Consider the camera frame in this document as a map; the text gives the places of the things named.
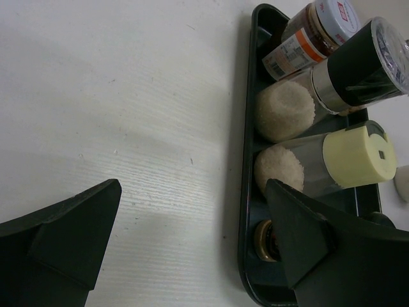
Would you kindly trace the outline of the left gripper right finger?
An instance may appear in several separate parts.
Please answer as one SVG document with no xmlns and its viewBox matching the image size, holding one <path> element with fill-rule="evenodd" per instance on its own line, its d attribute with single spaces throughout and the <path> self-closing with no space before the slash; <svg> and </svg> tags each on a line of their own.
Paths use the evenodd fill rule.
<svg viewBox="0 0 409 307">
<path fill-rule="evenodd" d="M 408 232 L 347 214 L 279 180 L 265 194 L 299 306 L 407 306 Z"/>
</svg>

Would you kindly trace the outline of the black cap white spice bottle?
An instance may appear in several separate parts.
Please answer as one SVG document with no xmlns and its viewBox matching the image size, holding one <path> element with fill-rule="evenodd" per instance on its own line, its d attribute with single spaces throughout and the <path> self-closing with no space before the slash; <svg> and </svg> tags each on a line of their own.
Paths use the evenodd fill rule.
<svg viewBox="0 0 409 307">
<path fill-rule="evenodd" d="M 396 170 L 394 186 L 399 197 L 408 203 L 409 200 L 409 165 L 400 166 Z"/>
</svg>

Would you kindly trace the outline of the small dark pepper bottle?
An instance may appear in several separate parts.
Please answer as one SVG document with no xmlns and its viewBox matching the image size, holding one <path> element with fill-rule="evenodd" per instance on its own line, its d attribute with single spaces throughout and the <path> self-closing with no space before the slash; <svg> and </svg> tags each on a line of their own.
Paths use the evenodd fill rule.
<svg viewBox="0 0 409 307">
<path fill-rule="evenodd" d="M 259 259 L 264 262 L 281 261 L 271 220 L 263 220 L 258 223 L 254 232 L 254 249 Z"/>
</svg>

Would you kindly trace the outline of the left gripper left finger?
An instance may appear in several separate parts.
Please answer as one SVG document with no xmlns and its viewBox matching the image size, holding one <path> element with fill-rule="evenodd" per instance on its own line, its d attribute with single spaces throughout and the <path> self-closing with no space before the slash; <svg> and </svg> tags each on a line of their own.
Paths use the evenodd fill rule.
<svg viewBox="0 0 409 307">
<path fill-rule="evenodd" d="M 1 306 L 84 306 L 120 204 L 109 179 L 1 223 Z"/>
</svg>

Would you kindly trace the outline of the clear cap salt grinder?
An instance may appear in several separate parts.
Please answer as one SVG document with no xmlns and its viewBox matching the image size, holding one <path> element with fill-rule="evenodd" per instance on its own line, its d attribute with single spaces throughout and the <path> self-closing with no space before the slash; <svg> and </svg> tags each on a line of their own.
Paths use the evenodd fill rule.
<svg viewBox="0 0 409 307">
<path fill-rule="evenodd" d="M 324 118 L 408 94 L 408 40 L 374 17 L 332 55 L 256 96 L 256 130 L 278 143 Z"/>
</svg>

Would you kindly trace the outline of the yellow cap spice shaker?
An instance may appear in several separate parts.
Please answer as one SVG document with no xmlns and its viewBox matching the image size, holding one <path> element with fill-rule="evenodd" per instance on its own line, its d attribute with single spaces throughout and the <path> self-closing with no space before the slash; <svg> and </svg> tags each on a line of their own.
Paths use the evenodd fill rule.
<svg viewBox="0 0 409 307">
<path fill-rule="evenodd" d="M 278 179 L 311 198 L 343 189 L 392 180 L 397 159 L 394 146 L 373 120 L 345 129 L 272 145 L 254 163 L 254 179 L 261 193 Z"/>
</svg>

